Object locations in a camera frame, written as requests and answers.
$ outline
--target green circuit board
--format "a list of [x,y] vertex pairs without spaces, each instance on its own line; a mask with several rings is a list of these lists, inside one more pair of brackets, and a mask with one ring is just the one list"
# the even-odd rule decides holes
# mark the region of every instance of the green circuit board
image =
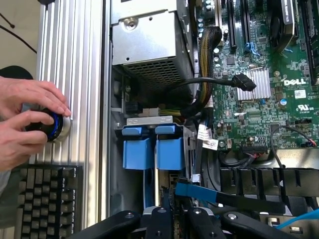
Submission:
[[[216,86],[213,91],[215,139],[224,141],[224,147],[228,149],[239,149],[241,145],[269,146],[271,131],[279,125],[290,125],[318,143],[319,91],[318,86],[310,83],[307,52],[302,46],[305,43],[302,17],[299,16],[299,11],[295,12],[299,37],[282,53],[274,53],[269,41],[266,5],[264,11],[256,11],[254,4],[254,0],[249,1],[251,41],[256,45],[260,56],[244,52],[237,1],[237,50],[232,52],[226,39],[223,46],[219,47],[219,59],[214,61],[214,69],[217,78],[229,80],[236,74],[247,73],[254,68],[268,69],[271,96],[267,99],[239,101],[236,88]],[[199,14],[204,15],[204,12],[205,4]],[[209,25],[204,16],[203,19],[204,24]],[[224,32],[228,29],[225,8],[222,10],[222,21],[221,28]],[[274,135],[275,145],[279,148],[306,147],[306,141],[299,134],[283,128]]]

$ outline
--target blue ring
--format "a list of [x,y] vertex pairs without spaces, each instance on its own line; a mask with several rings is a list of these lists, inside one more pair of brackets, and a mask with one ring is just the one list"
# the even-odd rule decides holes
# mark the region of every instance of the blue ring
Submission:
[[49,137],[54,136],[54,134],[56,133],[58,129],[58,115],[56,113],[53,113],[52,116],[54,119],[54,130],[50,133]]

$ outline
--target black knob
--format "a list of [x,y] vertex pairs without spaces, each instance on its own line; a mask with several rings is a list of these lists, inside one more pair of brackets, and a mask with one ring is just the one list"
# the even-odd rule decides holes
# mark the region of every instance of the black knob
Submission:
[[47,113],[54,119],[54,124],[52,125],[45,125],[41,122],[38,123],[31,123],[27,127],[25,127],[26,131],[33,131],[39,130],[46,134],[48,137],[48,142],[54,141],[62,132],[63,128],[63,116],[56,114],[49,110],[48,108],[44,108],[40,110],[40,112]]

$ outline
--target hand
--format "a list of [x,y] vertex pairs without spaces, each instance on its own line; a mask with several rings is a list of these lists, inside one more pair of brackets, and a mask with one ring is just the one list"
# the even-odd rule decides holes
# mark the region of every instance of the hand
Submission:
[[0,116],[5,120],[16,116],[21,113],[23,103],[38,104],[57,114],[71,116],[65,96],[53,83],[0,77]]
[[54,123],[48,114],[26,111],[0,122],[0,171],[11,170],[25,163],[32,154],[43,151],[47,136],[41,131],[25,132],[24,127],[34,122]]

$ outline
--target keyboard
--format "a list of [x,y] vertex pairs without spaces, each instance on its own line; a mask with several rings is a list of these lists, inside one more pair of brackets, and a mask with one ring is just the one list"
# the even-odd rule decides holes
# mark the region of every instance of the keyboard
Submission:
[[81,166],[21,168],[14,239],[64,239],[81,230]]

